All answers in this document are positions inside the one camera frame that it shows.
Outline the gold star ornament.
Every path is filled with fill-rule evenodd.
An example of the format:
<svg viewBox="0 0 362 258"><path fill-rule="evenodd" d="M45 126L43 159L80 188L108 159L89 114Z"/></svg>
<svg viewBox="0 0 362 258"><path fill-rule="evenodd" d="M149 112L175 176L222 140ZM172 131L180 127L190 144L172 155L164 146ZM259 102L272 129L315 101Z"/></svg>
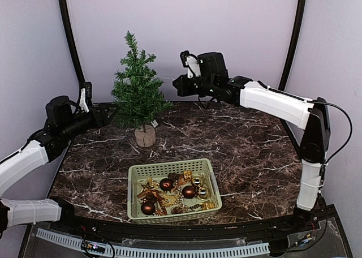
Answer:
<svg viewBox="0 0 362 258"><path fill-rule="evenodd" d="M142 190L137 196L139 199L144 197L148 193L154 190L158 190L160 188L160 184L153 180L151 177L149 177L144 184L141 184L141 186Z"/></svg>

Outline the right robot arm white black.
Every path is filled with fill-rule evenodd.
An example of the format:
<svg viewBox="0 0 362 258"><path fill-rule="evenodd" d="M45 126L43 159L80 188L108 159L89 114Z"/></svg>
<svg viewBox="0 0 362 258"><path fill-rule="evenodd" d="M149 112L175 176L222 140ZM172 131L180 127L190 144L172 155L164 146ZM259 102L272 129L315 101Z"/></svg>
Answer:
<svg viewBox="0 0 362 258"><path fill-rule="evenodd" d="M210 96L220 102L262 111L304 131L299 145L302 174L296 201L297 208L302 210L289 218L288 226L300 232L309 225L311 216L307 211L314 208L322 187L322 170L329 146L330 124L325 100L313 101L288 94L242 76L228 78L211 74L190 78L184 74L173 81L173 86L180 97Z"/></svg>

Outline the small green christmas tree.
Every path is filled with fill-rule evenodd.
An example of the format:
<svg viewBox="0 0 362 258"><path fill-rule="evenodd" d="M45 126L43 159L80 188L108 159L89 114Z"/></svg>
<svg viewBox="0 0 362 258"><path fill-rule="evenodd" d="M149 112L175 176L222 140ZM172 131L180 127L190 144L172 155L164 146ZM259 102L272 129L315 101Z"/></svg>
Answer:
<svg viewBox="0 0 362 258"><path fill-rule="evenodd" d="M163 81L150 64L156 55L139 49L134 33L128 31L124 37L128 51L120 59L123 70L115 73L111 94L119 106L115 121L119 127L134 129L136 144L151 147L156 142L156 130L152 125L156 115L172 108L160 88Z"/></svg>

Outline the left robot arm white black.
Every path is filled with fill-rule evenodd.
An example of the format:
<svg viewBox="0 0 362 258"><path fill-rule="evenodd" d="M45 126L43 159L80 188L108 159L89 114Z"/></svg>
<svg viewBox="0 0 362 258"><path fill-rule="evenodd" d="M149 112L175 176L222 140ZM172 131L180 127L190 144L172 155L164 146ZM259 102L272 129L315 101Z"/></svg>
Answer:
<svg viewBox="0 0 362 258"><path fill-rule="evenodd" d="M68 148L70 141L88 130L107 126L118 111L116 104L89 106L68 96L58 96L45 107L47 119L42 129L10 156L1 160L1 194L30 172L42 167ZM80 228L80 221L70 212L73 207L59 198L10 200L1 198L1 231L9 227L38 222L57 222L68 233Z"/></svg>

